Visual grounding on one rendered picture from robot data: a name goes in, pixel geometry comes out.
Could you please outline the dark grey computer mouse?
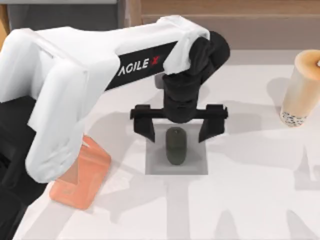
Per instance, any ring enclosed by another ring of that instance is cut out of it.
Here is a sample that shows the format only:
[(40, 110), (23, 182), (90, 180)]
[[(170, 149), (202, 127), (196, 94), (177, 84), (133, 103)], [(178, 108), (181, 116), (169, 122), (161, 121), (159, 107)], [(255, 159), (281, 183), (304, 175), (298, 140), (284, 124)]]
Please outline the dark grey computer mouse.
[(187, 156), (187, 133), (181, 127), (170, 127), (165, 134), (165, 153), (172, 165), (181, 165)]

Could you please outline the grey square mat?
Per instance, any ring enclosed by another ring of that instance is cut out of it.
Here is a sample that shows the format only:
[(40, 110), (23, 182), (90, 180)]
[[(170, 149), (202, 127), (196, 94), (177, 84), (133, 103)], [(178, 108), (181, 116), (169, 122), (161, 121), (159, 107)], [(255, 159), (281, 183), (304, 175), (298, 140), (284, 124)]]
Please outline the grey square mat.
[[(166, 156), (166, 131), (171, 127), (180, 127), (186, 131), (187, 153), (181, 165), (172, 165)], [(147, 175), (207, 175), (207, 150), (205, 142), (199, 142), (200, 128), (200, 123), (155, 124), (155, 142), (146, 141), (145, 173)]]

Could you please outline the salmon-coloured flat pad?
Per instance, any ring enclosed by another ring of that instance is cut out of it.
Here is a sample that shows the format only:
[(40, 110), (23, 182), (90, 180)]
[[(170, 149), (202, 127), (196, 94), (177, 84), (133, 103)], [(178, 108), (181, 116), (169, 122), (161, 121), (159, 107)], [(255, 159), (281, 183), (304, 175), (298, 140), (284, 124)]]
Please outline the salmon-coloured flat pad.
[(111, 165), (111, 156), (84, 135), (79, 155), (68, 171), (52, 185), (49, 196), (72, 208), (86, 210), (99, 191)]

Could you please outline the beige milk tea cup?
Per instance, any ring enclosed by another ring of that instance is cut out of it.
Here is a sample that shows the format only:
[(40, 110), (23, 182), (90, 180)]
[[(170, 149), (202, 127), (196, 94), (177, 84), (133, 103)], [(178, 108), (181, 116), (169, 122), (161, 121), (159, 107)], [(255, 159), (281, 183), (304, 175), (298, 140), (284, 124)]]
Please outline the beige milk tea cup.
[(289, 127), (301, 126), (320, 101), (320, 49), (298, 53), (288, 82), (280, 119)]

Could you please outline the wooden cupboard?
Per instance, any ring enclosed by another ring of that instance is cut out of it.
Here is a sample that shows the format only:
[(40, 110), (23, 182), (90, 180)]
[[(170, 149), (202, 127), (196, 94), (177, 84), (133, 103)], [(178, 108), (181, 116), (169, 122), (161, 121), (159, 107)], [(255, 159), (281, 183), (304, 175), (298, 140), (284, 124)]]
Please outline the wooden cupboard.
[(320, 49), (320, 0), (141, 0), (144, 23), (181, 15), (237, 50)]

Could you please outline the grey cabinet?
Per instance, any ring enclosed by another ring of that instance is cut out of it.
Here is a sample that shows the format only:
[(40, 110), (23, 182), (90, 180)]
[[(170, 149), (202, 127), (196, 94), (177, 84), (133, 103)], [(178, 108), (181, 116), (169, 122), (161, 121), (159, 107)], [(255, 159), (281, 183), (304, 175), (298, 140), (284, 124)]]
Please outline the grey cabinet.
[(8, 31), (73, 27), (108, 31), (140, 25), (142, 0), (0, 0)]

